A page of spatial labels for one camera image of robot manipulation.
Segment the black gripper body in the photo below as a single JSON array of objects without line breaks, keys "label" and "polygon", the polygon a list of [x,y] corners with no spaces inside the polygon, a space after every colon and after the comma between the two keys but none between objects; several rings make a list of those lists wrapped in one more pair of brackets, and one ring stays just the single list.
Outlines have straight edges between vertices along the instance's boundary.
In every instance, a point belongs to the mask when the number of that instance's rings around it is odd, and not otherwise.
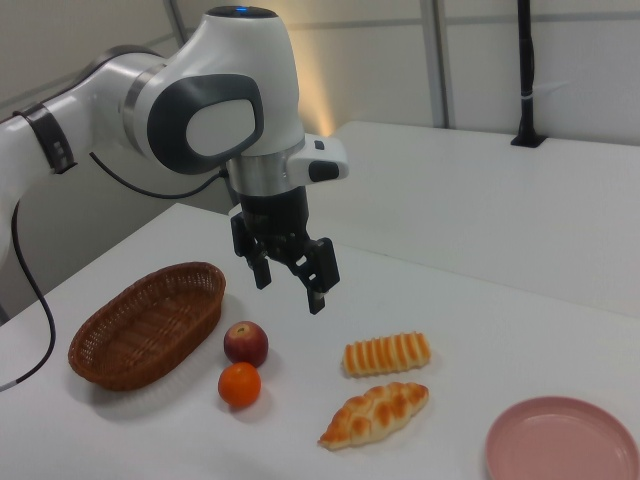
[{"label": "black gripper body", "polygon": [[241,212],[231,218],[235,251],[261,243],[268,251],[303,251],[309,240],[306,189],[296,187],[270,196],[239,194]]}]

